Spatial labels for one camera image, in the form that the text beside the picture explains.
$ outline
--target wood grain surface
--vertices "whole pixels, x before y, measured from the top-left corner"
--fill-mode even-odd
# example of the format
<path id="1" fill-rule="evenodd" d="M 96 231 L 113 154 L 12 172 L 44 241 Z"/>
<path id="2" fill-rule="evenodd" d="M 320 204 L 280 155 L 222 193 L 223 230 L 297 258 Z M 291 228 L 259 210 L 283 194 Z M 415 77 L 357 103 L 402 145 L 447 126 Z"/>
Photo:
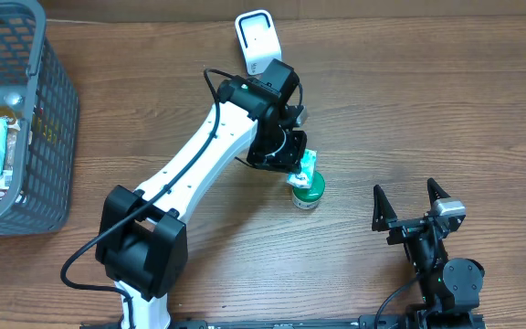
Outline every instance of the wood grain surface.
<path id="1" fill-rule="evenodd" d="M 526 17 L 277 23 L 327 187 L 295 208 L 285 176 L 231 164 L 190 221 L 170 294 L 176 319 L 351 318 L 412 277 L 401 246 L 372 232 L 372 188 L 400 218 L 428 210 L 433 176 L 468 207 L 450 257 L 486 270 L 489 328 L 526 327 Z M 82 102 L 73 207 L 59 233 L 0 238 L 0 328 L 77 328 L 121 316 L 113 293 L 65 287 L 65 259 L 100 223 L 117 184 L 135 188 L 192 136 L 212 103 L 205 67 L 244 72 L 230 23 L 52 26 Z M 68 273 L 112 284 L 87 253 Z M 387 313 L 417 302 L 417 289 Z"/>
<path id="2" fill-rule="evenodd" d="M 526 0 L 39 0 L 49 18 L 93 22 L 234 21 L 265 8 L 275 19 L 526 15 Z"/>

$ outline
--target gray mesh basket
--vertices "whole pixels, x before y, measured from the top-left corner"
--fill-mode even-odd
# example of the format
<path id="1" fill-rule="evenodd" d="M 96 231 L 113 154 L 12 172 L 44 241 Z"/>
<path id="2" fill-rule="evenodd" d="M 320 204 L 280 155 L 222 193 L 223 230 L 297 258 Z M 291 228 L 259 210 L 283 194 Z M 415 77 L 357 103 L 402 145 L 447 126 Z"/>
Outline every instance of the gray mesh basket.
<path id="1" fill-rule="evenodd" d="M 0 200 L 0 235 L 58 230 L 70 206 L 79 97 L 35 0 L 0 1 L 0 105 L 12 92 L 23 96 L 23 118 L 11 186 Z"/>

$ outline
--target black cable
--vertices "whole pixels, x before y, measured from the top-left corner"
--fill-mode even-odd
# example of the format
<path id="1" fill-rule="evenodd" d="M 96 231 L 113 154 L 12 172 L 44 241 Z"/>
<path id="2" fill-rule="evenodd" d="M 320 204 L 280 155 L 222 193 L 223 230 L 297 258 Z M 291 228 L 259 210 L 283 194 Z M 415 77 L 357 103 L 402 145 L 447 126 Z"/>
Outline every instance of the black cable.
<path id="1" fill-rule="evenodd" d="M 68 287 L 73 289 L 80 289 L 80 290 L 90 290 L 90 291 L 96 291 L 96 292 L 116 292 L 119 293 L 124 297 L 125 302 L 128 304 L 128 314 L 129 314 L 129 325 L 131 329 L 135 328 L 134 319 L 133 319 L 133 305 L 132 305 L 132 297 L 123 289 L 110 287 L 110 286 L 98 286 L 98 285 L 91 285 L 91 284 L 79 284 L 75 283 L 68 279 L 67 272 L 68 268 L 74 263 L 75 260 L 77 260 L 82 254 L 84 254 L 87 250 L 92 248 L 94 245 L 99 243 L 102 239 L 105 239 L 107 236 L 110 235 L 114 230 L 117 228 L 122 227 L 123 225 L 127 224 L 128 222 L 134 220 L 135 218 L 143 215 L 143 213 L 152 206 L 160 197 L 162 197 L 164 194 L 166 194 L 174 184 L 182 178 L 182 176 L 198 161 L 198 158 L 205 152 L 208 145 L 212 142 L 212 140 L 216 137 L 216 131 L 218 130 L 218 124 L 220 123 L 220 100 L 218 99 L 218 94 L 216 94 L 215 87 L 212 85 L 212 81 L 208 77 L 208 73 L 213 72 L 228 78 L 233 78 L 228 73 L 225 73 L 223 71 L 220 71 L 218 69 L 205 69 L 204 76 L 206 80 L 206 84 L 208 85 L 208 89 L 210 89 L 210 92 L 212 93 L 212 97 L 215 100 L 215 106 L 216 106 L 216 118 L 215 118 L 215 126 L 212 130 L 212 132 L 208 135 L 208 138 L 206 139 L 205 143 L 202 145 L 200 150 L 196 153 L 196 155 L 186 164 L 184 168 L 170 181 L 170 183 L 164 185 L 160 192 L 158 192 L 154 197 L 152 197 L 147 203 L 145 203 L 143 206 L 135 209 L 132 213 L 130 213 L 129 216 L 126 218 L 120 220 L 115 225 L 107 229 L 106 231 L 99 234 L 96 238 L 89 241 L 87 244 L 82 246 L 77 252 L 75 252 L 68 260 L 64 263 L 62 266 L 62 270 L 60 270 L 60 279 L 64 284 L 66 284 Z"/>
<path id="2" fill-rule="evenodd" d="M 298 88 L 300 89 L 300 104 L 298 106 L 301 106 L 303 103 L 303 86 L 301 85 L 301 82 L 298 83 Z"/>
<path id="3" fill-rule="evenodd" d="M 237 156 L 235 156 L 235 160 L 239 161 L 241 164 L 246 165 L 249 168 L 255 168 L 254 165 L 247 163 L 246 161 L 244 161 L 243 159 L 241 159 L 241 158 L 239 158 Z"/>
<path id="4" fill-rule="evenodd" d="M 434 236 L 434 263 L 431 265 L 431 269 L 430 269 L 430 271 L 433 271 L 437 265 L 437 246 L 439 245 L 437 241 L 436 220 L 435 219 L 429 229 L 431 229 L 431 234 Z"/>
<path id="5" fill-rule="evenodd" d="M 434 304 L 431 305 L 431 307 L 428 308 L 428 309 L 424 312 L 424 314 L 421 316 L 421 321 L 424 321 L 424 320 L 425 320 L 425 319 L 426 319 L 431 313 L 434 312 L 434 308 L 436 307 L 436 303 L 437 303 L 437 302 L 434 300 Z"/>
<path id="6" fill-rule="evenodd" d="M 374 329 L 379 329 L 379 318 L 381 317 L 381 313 L 384 311 L 384 308 L 387 307 L 387 304 L 393 300 L 393 298 L 397 297 L 397 295 L 401 292 L 406 291 L 409 289 L 414 283 L 417 281 L 420 281 L 423 278 L 422 273 L 418 273 L 411 281 L 406 283 L 403 287 L 397 289 L 387 299 L 384 300 L 383 304 L 381 304 L 381 307 L 379 307 L 379 311 L 377 311 L 376 315 L 374 316 Z"/>

